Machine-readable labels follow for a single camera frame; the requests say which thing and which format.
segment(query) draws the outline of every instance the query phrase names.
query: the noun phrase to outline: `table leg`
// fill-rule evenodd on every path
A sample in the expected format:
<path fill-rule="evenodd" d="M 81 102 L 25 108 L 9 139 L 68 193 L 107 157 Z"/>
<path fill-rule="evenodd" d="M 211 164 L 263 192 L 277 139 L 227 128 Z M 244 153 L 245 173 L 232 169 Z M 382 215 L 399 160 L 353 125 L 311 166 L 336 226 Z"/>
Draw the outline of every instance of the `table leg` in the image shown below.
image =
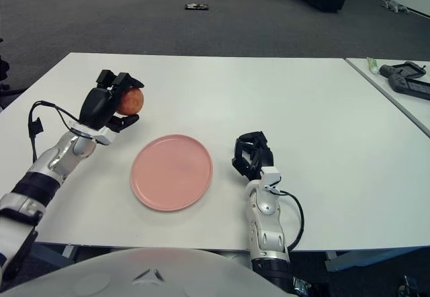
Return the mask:
<path fill-rule="evenodd" d="M 75 256 L 76 256 L 76 253 L 78 252 L 78 248 L 79 247 L 77 245 L 67 245 L 66 247 L 64 247 L 62 256 L 71 260 L 75 260 Z"/>
<path fill-rule="evenodd" d="M 325 267 L 327 271 L 341 271 L 350 267 L 364 267 L 417 249 L 419 249 L 419 247 L 359 250 L 350 251 L 340 256 L 336 254 L 336 251 L 327 251 L 326 256 L 329 260 L 325 262 Z"/>

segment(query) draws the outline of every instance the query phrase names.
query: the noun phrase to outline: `remote control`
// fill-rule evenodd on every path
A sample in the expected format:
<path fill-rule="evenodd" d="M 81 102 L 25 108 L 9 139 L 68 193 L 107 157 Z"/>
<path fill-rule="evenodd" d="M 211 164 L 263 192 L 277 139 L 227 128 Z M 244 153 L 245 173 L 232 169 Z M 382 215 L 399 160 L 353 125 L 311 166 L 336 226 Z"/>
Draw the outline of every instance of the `remote control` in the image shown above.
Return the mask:
<path fill-rule="evenodd" d="M 389 78 L 391 74 L 399 74 L 409 79 L 416 79 L 426 74 L 425 66 L 419 67 L 417 64 L 411 61 L 407 61 L 399 65 L 382 65 L 379 69 L 379 73 L 386 78 Z"/>
<path fill-rule="evenodd" d="M 430 100 L 430 83 L 412 80 L 400 74 L 391 74 L 388 82 L 395 92 Z"/>

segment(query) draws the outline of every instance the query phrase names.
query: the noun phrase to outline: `table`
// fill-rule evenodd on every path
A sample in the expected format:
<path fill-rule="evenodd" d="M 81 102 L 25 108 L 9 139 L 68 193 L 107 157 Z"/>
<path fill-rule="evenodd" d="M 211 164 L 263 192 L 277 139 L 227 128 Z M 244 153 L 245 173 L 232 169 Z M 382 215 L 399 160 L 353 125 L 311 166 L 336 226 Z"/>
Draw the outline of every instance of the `table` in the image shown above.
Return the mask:
<path fill-rule="evenodd" d="M 70 175 L 38 227 L 40 242 L 245 250 L 247 180 L 231 159 L 237 136 L 263 130 L 284 189 L 304 209 L 297 251 L 430 244 L 430 141 L 343 59 L 71 53 L 0 114 L 0 153 L 13 157 L 0 169 L 0 195 L 31 165 L 31 104 L 45 99 L 77 115 L 102 69 L 145 84 L 140 121 Z M 65 128 L 48 108 L 34 116 L 45 129 L 40 154 Z M 212 184 L 189 208 L 157 212 L 134 197 L 130 167 L 145 144 L 178 133 L 206 146 Z M 280 202 L 292 242 L 298 211 Z"/>
<path fill-rule="evenodd" d="M 350 63 L 363 77 L 365 77 L 376 89 L 384 94 L 401 112 L 406 114 L 427 136 L 430 136 L 430 101 L 420 99 L 418 97 L 411 97 L 410 95 L 401 94 L 393 91 L 388 84 L 388 79 L 381 75 L 374 75 L 369 71 L 368 61 L 365 58 L 347 58 Z M 397 65 L 406 62 L 405 60 L 383 60 L 378 59 L 378 66 L 384 64 Z M 427 66 L 427 72 L 430 67 L 430 62 L 423 62 L 414 60 L 421 67 Z M 430 83 L 430 75 L 427 73 L 425 76 L 418 80 Z"/>

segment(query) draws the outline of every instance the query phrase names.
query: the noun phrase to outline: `black cable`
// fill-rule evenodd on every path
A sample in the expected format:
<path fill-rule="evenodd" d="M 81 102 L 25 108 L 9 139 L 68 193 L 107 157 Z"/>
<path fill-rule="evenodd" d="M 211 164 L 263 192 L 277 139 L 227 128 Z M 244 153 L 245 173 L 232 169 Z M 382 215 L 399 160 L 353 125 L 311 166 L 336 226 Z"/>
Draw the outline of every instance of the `black cable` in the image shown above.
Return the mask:
<path fill-rule="evenodd" d="M 30 142 L 32 144 L 32 152 L 33 152 L 33 163 L 38 159 L 37 153 L 36 153 L 36 135 L 40 132 L 43 131 L 42 128 L 42 123 L 40 121 L 40 119 L 38 118 L 36 121 L 33 121 L 33 111 L 34 109 L 36 109 L 39 105 L 42 105 L 44 107 L 50 107 L 50 108 L 54 108 L 57 113 L 59 114 L 61 121 L 63 122 L 63 124 L 66 126 L 66 128 L 72 132 L 73 134 L 76 134 L 77 136 L 83 137 L 83 138 L 88 138 L 91 139 L 91 137 L 88 136 L 83 136 L 82 134 L 79 134 L 73 130 L 71 130 L 69 128 L 69 126 L 67 126 L 67 123 L 65 122 L 65 119 L 63 118 L 62 113 L 68 115 L 70 118 L 72 118 L 74 121 L 79 122 L 79 120 L 74 117 L 74 115 L 70 114 L 69 112 L 67 112 L 66 110 L 64 110 L 61 107 L 58 107 L 56 104 L 51 103 L 51 102 L 47 102 L 47 101 L 36 101 L 33 103 L 32 108 L 30 109 L 30 111 L 28 112 L 28 134 L 30 137 Z"/>
<path fill-rule="evenodd" d="M 300 212 L 300 230 L 298 231 L 296 240 L 293 241 L 293 243 L 291 245 L 289 245 L 287 247 L 288 251 L 292 251 L 295 247 L 297 247 L 298 243 L 300 242 L 300 239 L 302 238 L 303 235 L 303 231 L 304 231 L 304 214 L 303 214 L 303 209 L 302 209 L 302 205 L 300 204 L 300 202 L 298 201 L 297 197 L 294 196 L 291 193 L 285 192 L 285 191 L 280 191 L 281 193 L 275 193 L 273 191 L 270 191 L 273 195 L 278 195 L 278 196 L 290 196 L 295 203 L 297 204 L 298 210 Z"/>
<path fill-rule="evenodd" d="M 55 108 L 55 110 L 57 111 L 57 113 L 59 114 L 59 116 L 60 116 L 60 118 L 61 118 L 61 121 L 63 122 L 63 124 L 66 126 L 66 128 L 72 133 L 72 134 L 76 134 L 77 136 L 79 136 L 79 137 L 82 137 L 82 138 L 86 138 L 86 139 L 92 139 L 92 137 L 88 137 L 88 136 L 84 136 L 84 135 L 82 135 L 82 134 L 79 134 L 78 132 L 76 132 L 76 131 L 74 131 L 74 130 L 72 130 L 69 126 L 67 126 L 67 123 L 66 123 L 66 121 L 65 121 L 65 119 L 64 119 L 64 117 L 62 116 L 62 114 L 61 114 L 61 110 L 60 110 L 61 108 Z"/>

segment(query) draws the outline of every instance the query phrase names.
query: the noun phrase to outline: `pink plate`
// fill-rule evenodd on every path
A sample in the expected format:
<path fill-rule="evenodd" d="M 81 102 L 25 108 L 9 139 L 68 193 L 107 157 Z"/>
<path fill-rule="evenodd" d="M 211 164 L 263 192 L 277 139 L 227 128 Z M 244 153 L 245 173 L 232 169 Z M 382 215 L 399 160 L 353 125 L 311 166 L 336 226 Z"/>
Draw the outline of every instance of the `pink plate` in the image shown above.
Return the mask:
<path fill-rule="evenodd" d="M 206 148 L 182 134 L 160 137 L 147 144 L 133 162 L 134 195 L 160 211 L 185 208 L 205 194 L 212 179 L 212 160 Z"/>

